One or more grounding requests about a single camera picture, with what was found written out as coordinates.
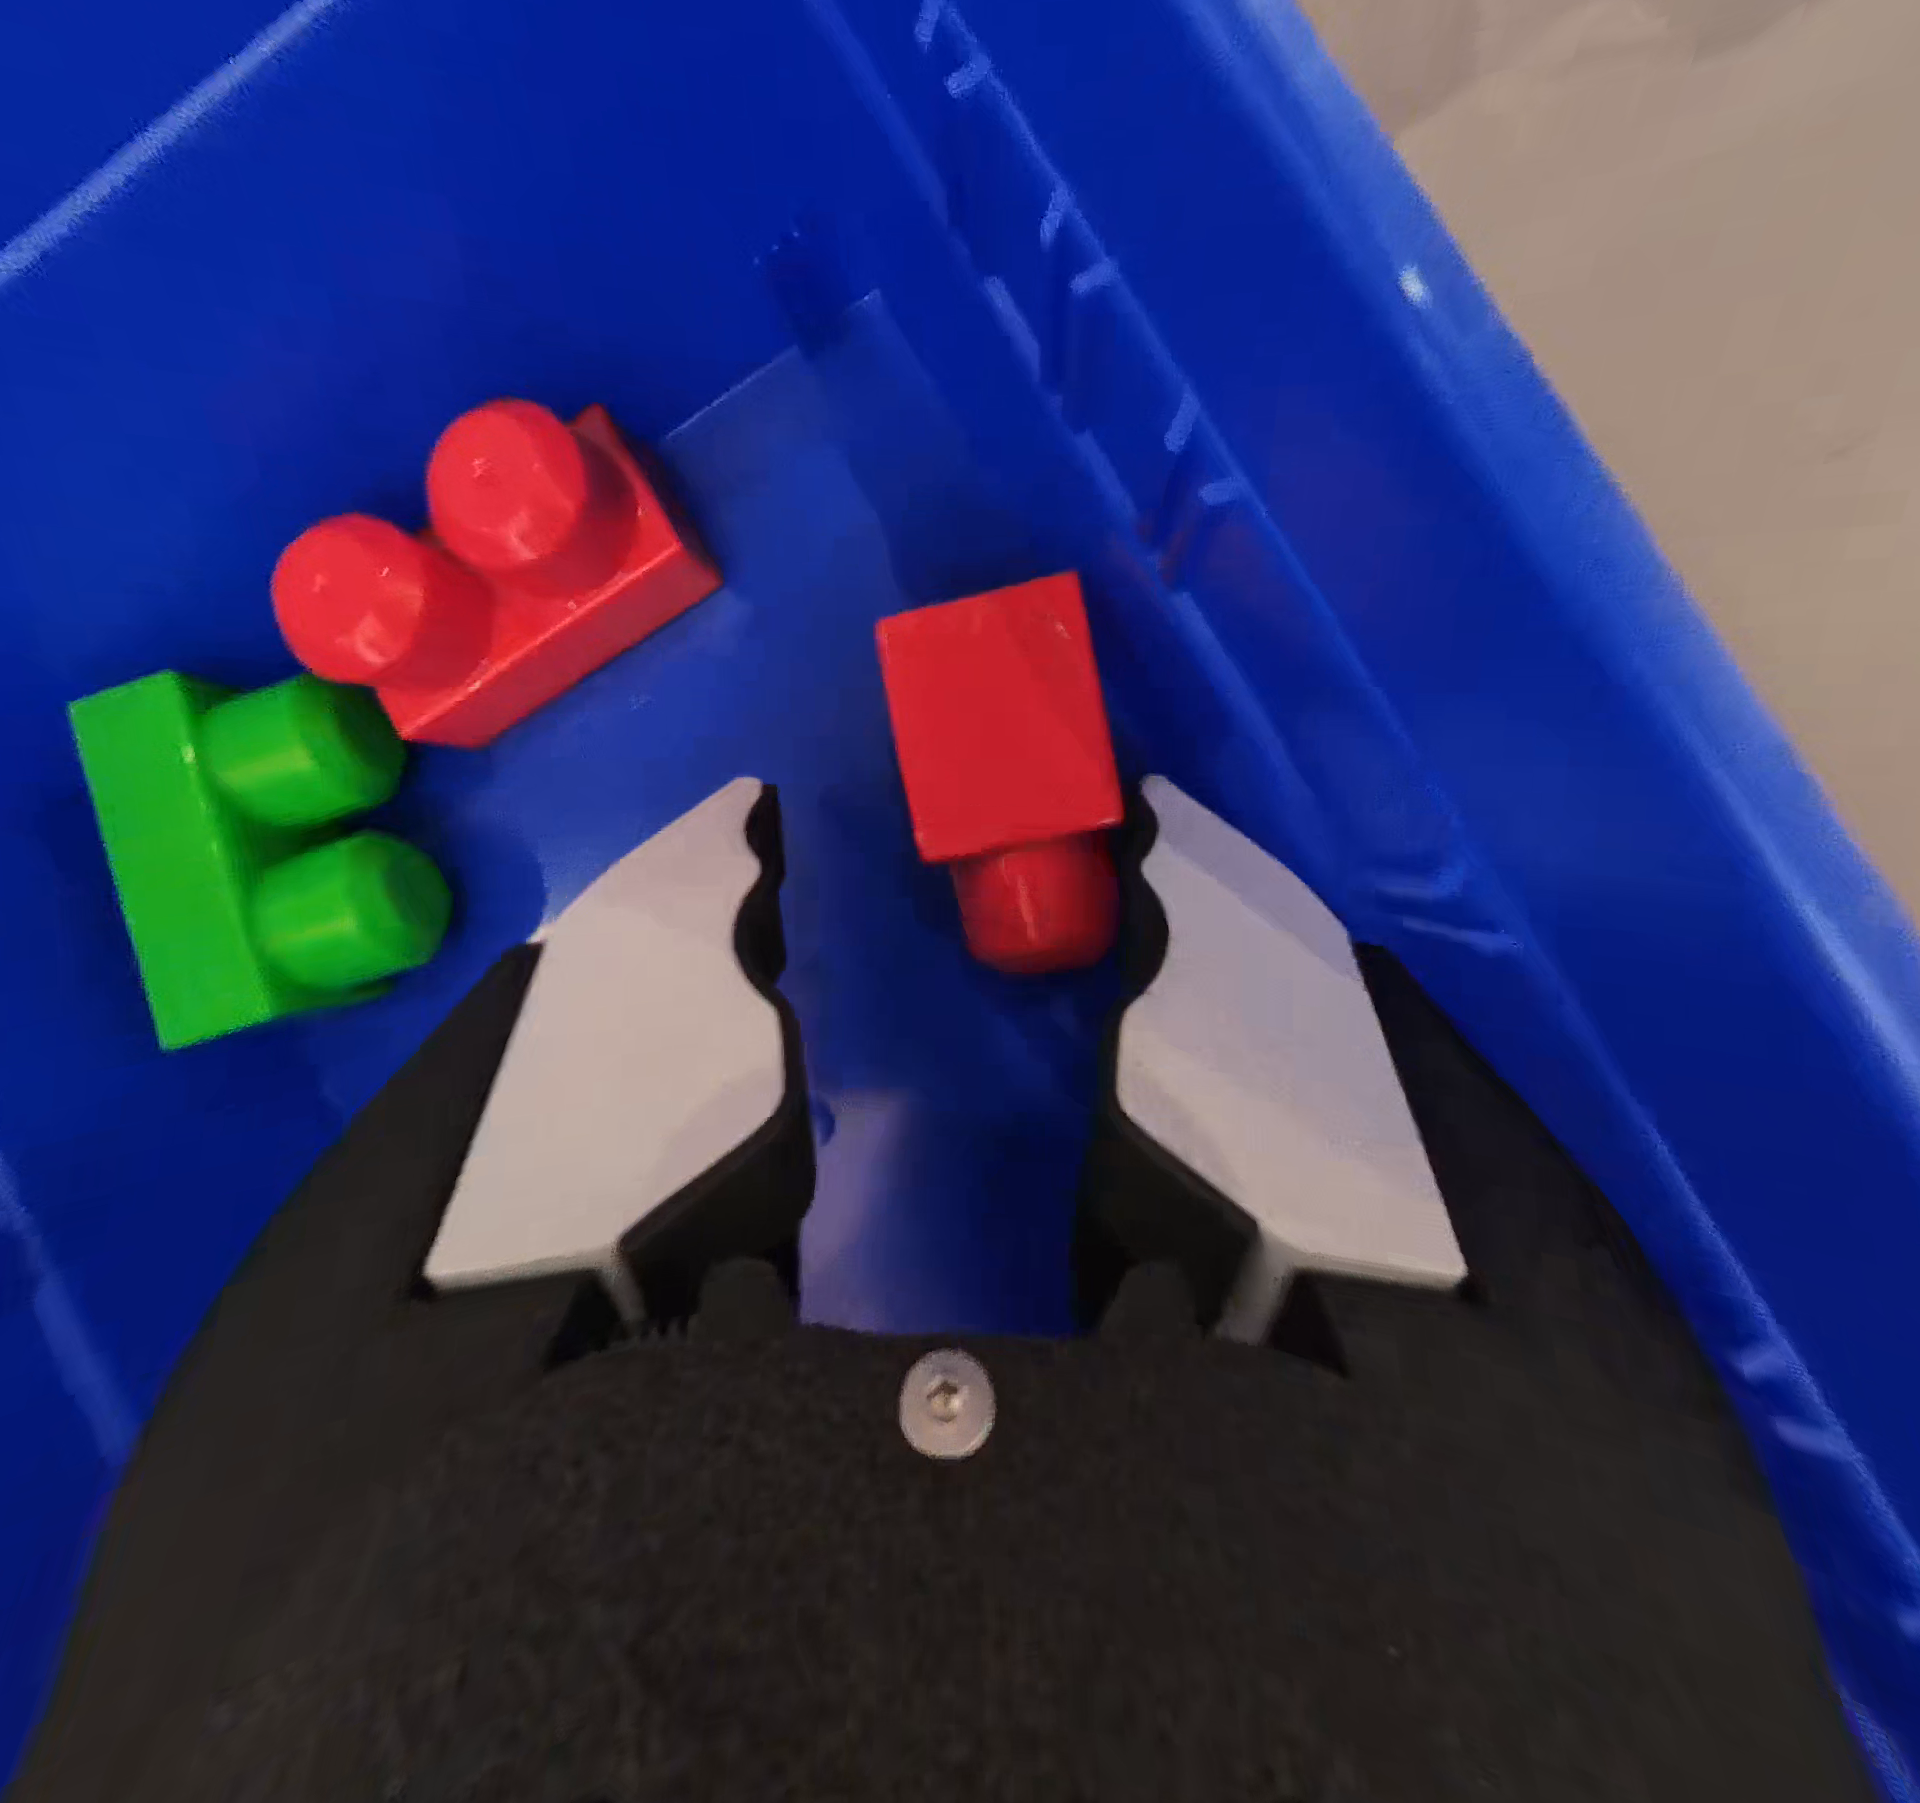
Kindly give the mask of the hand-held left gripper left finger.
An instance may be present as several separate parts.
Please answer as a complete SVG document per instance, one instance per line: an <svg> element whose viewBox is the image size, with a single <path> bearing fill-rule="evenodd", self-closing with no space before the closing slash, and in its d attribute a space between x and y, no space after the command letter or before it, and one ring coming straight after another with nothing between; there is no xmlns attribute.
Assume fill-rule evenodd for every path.
<svg viewBox="0 0 1920 1803"><path fill-rule="evenodd" d="M765 1262L799 1301L816 1187L782 809L736 779L618 855L537 960L422 1262L437 1295L595 1277L635 1328Z"/></svg>

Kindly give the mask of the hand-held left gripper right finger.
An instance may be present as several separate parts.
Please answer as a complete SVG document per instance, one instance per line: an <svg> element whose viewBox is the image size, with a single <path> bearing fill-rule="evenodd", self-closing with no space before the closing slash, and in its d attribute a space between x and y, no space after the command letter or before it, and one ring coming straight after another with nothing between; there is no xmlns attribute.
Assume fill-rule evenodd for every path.
<svg viewBox="0 0 1920 1803"><path fill-rule="evenodd" d="M1144 777L1117 847L1122 988L1076 1181L1076 1325L1140 1271L1198 1332L1308 1338L1313 1285L1466 1297L1346 926L1275 855Z"/></svg>

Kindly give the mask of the red one-stud toy block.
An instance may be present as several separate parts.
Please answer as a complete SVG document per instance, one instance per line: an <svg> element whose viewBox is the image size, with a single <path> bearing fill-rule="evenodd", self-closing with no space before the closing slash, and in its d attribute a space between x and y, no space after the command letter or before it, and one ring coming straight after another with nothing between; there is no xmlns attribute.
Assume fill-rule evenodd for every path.
<svg viewBox="0 0 1920 1803"><path fill-rule="evenodd" d="M973 958L1067 974L1120 926L1120 768L1080 579L1057 571L876 622L909 826Z"/></svg>

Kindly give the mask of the red two-stud toy block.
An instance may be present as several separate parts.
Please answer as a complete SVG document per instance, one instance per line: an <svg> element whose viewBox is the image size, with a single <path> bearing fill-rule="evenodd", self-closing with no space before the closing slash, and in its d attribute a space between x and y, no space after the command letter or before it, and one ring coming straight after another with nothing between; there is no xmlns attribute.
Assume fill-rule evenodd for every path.
<svg viewBox="0 0 1920 1803"><path fill-rule="evenodd" d="M608 412L492 399L450 423L428 522L305 527L269 579L310 674L372 690L401 739L480 749L704 602L719 570Z"/></svg>

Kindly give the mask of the blue plastic bin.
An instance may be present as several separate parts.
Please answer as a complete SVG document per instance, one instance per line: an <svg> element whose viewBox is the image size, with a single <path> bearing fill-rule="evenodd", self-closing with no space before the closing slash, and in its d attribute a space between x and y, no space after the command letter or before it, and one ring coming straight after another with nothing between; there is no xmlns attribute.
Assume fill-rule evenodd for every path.
<svg viewBox="0 0 1920 1803"><path fill-rule="evenodd" d="M310 674L492 399L719 590L402 739L428 963L160 1047L67 709ZM1057 571L1113 862L1167 777L1338 917L1464 1299L1076 1325L1120 926L973 958L876 659ZM736 779L797 1305L437 1295ZM1914 930L1293 0L294 0L5 230L4 1799L1916 1799Z"/></svg>

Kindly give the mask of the green two-stud toy block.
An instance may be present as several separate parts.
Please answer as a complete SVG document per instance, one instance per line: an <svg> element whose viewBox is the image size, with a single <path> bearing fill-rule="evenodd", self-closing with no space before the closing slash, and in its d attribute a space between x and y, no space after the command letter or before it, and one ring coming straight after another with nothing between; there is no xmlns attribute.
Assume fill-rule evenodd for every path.
<svg viewBox="0 0 1920 1803"><path fill-rule="evenodd" d="M160 1047L372 1000L441 952L444 873L369 823L409 763L369 691L158 671L67 717Z"/></svg>

